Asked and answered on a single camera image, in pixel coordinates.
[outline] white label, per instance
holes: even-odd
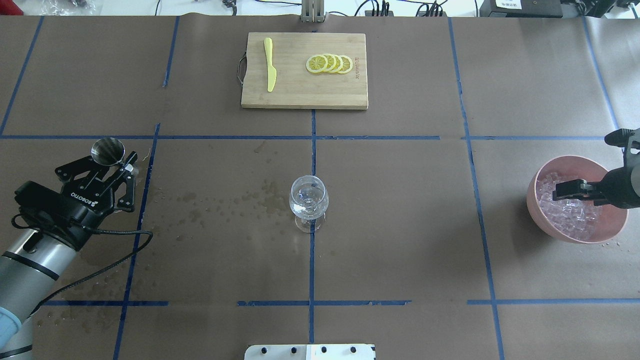
[[[495,5],[499,8],[522,10],[520,0],[495,0]]]

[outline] robotiq logo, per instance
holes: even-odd
[[[91,207],[94,207],[98,204],[97,201],[91,201],[89,199],[87,199],[86,197],[82,197],[76,193],[71,193],[71,197],[75,197],[76,199],[82,201],[82,202],[86,202],[87,204],[89,204]]]

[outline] lemon slice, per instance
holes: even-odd
[[[336,60],[336,55],[334,54],[323,54],[323,56],[327,59],[328,65],[323,72],[329,72],[336,68],[338,61]]]
[[[327,71],[328,72],[332,72],[332,73],[336,73],[336,72],[338,72],[338,71],[340,71],[342,69],[342,65],[343,65],[342,55],[333,55],[333,57],[336,60],[335,67],[333,69],[327,70]]]
[[[307,71],[312,74],[325,71],[328,65],[329,61],[324,55],[312,55],[307,59]]]
[[[338,70],[338,74],[346,74],[353,69],[353,61],[349,56],[340,55],[340,59],[342,60],[342,68]]]

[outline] metal jigger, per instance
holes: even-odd
[[[106,167],[112,167],[115,165],[122,166],[124,154],[124,145],[116,138],[101,138],[91,146],[91,157],[93,160]],[[132,167],[133,175],[138,175],[138,167],[136,165],[126,165],[126,167]]]

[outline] pink bowl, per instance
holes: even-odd
[[[536,222],[542,231],[558,240],[580,244],[603,243],[622,231],[627,223],[628,211],[627,209],[616,208],[613,205],[602,206],[602,214],[596,225],[596,232],[588,241],[574,239],[556,229],[540,208],[536,186],[538,181],[541,181],[547,174],[552,172],[557,172],[560,176],[563,174],[576,175],[586,181],[600,181],[607,173],[607,169],[593,160],[575,155],[560,156],[544,164],[533,177],[531,183],[529,183],[529,189],[527,191],[527,208],[533,221]]]

